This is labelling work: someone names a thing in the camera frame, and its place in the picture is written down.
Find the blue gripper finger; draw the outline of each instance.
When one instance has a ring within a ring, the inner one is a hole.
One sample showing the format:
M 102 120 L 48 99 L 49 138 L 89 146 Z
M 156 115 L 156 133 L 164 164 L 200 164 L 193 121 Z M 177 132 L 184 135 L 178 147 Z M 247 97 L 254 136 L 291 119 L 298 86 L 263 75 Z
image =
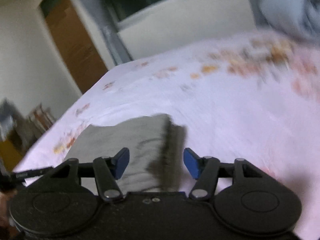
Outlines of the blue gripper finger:
M 128 148 L 122 148 L 113 158 L 111 163 L 114 165 L 112 175 L 115 179 L 120 179 L 130 160 L 130 153 Z
M 183 162 L 190 175 L 194 179 L 198 179 L 201 175 L 201 158 L 190 148 L 185 148 L 183 151 Z

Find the wooden door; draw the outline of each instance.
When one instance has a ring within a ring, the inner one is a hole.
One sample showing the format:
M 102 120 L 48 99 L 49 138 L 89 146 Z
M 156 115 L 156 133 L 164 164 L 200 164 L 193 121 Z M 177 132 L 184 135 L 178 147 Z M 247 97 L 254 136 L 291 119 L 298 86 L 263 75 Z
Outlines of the wooden door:
M 70 0 L 60 0 L 45 18 L 52 38 L 82 93 L 108 70 Z

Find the yellow object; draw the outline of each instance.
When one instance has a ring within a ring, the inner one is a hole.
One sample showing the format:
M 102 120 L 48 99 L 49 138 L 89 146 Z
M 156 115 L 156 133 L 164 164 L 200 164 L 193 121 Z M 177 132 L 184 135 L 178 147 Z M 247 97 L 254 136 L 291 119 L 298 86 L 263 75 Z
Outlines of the yellow object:
M 12 171 L 22 160 L 22 155 L 15 149 L 9 140 L 0 142 L 0 156 L 7 171 Z
M 202 66 L 201 72 L 204 75 L 207 75 L 207 74 L 210 74 L 218 69 L 219 69 L 219 67 L 215 66 L 215 65 L 204 65 L 204 66 Z

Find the window frame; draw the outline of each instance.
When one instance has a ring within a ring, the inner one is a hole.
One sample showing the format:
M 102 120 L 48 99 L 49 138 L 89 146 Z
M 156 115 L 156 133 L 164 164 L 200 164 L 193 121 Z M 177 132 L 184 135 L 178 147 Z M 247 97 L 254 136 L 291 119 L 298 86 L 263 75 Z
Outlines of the window frame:
M 134 14 L 128 16 L 127 18 L 123 19 L 122 21 L 119 20 L 116 11 L 114 10 L 112 4 L 107 3 L 107 8 L 109 13 L 111 14 L 111 17 L 113 18 L 113 22 L 116 25 L 116 27 L 118 28 L 118 31 L 120 32 L 121 30 L 124 30 L 132 25 L 134 25 L 135 23 L 139 22 L 140 20 L 142 20 L 143 18 L 147 17 L 150 13 L 152 13 L 156 7 L 159 6 L 169 6 L 170 3 L 174 2 L 176 0 L 161 0 L 159 2 L 156 2 L 154 4 L 151 4 L 137 12 L 135 12 Z

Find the bed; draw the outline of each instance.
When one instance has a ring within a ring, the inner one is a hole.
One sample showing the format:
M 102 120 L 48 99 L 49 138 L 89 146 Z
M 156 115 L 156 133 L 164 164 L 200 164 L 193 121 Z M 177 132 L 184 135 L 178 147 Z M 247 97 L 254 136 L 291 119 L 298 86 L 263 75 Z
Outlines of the bed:
M 198 155 L 222 162 L 245 158 L 296 192 L 303 213 L 295 233 L 316 240 L 319 70 L 320 49 L 268 29 L 129 62 L 109 71 L 76 101 L 15 170 L 59 165 L 89 124 L 112 126 L 166 113 L 187 128 L 185 147 Z M 193 184 L 184 167 L 180 190 L 188 192 Z

